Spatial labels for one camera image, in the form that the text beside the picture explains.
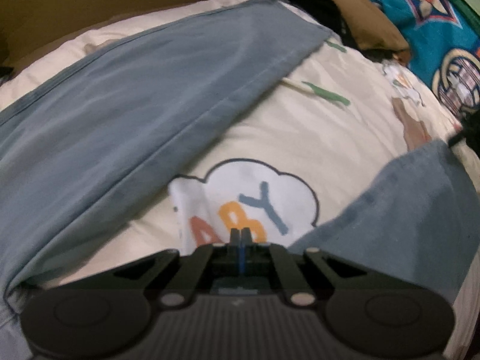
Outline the light blue denim pants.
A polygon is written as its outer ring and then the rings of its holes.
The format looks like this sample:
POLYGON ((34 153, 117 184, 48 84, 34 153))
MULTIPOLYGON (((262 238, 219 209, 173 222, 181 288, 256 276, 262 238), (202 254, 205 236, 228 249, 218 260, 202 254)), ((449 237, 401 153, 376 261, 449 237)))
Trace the light blue denim pants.
POLYGON ((281 0, 210 0, 86 33, 5 85, 1 357, 463 359, 479 314, 479 160, 448 147, 460 125, 440 103, 453 130, 408 134, 405 154, 333 219, 318 224, 289 198, 307 224, 290 244, 237 219, 191 250, 44 286, 143 213, 329 38, 339 40, 281 0), (284 246, 316 303, 292 306, 265 273, 238 265, 189 304, 161 307, 185 259, 235 228, 284 246))

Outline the teal patterned cloth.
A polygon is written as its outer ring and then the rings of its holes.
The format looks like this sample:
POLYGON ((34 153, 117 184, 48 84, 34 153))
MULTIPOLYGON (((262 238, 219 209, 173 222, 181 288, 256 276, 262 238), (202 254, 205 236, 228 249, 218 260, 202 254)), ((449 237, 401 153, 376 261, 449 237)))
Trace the teal patterned cloth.
POLYGON ((409 69, 457 119, 479 109, 479 35, 448 2, 370 0, 400 30, 409 69))

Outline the cream bear print duvet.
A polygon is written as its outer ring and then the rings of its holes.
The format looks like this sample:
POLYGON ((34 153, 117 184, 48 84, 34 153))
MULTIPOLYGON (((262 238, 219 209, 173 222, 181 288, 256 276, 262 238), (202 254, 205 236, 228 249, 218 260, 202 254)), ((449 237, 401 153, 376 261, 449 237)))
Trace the cream bear print duvet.
POLYGON ((408 134, 444 138, 454 124, 408 69, 373 63, 329 38, 143 213, 44 286, 167 248, 191 250, 208 230, 225 238, 237 219, 250 220, 264 240, 288 245, 307 231, 287 208, 289 198, 299 196, 308 217, 323 224, 405 154, 408 134))

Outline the brown folded garment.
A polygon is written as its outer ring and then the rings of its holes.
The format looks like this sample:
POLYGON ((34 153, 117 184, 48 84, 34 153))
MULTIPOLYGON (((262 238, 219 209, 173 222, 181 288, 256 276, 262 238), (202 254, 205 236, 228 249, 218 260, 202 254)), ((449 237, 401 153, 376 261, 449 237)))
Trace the brown folded garment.
POLYGON ((365 57, 380 62, 395 59, 403 66, 411 59, 407 41, 370 0, 333 0, 365 57))

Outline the black garment under brown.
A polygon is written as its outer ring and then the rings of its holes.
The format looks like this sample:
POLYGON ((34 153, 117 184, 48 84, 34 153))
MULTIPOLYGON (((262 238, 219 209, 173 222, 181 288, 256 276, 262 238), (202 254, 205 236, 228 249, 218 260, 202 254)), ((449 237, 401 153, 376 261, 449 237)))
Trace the black garment under brown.
POLYGON ((339 35, 345 46, 359 49, 347 22, 333 0, 287 0, 287 2, 339 35))

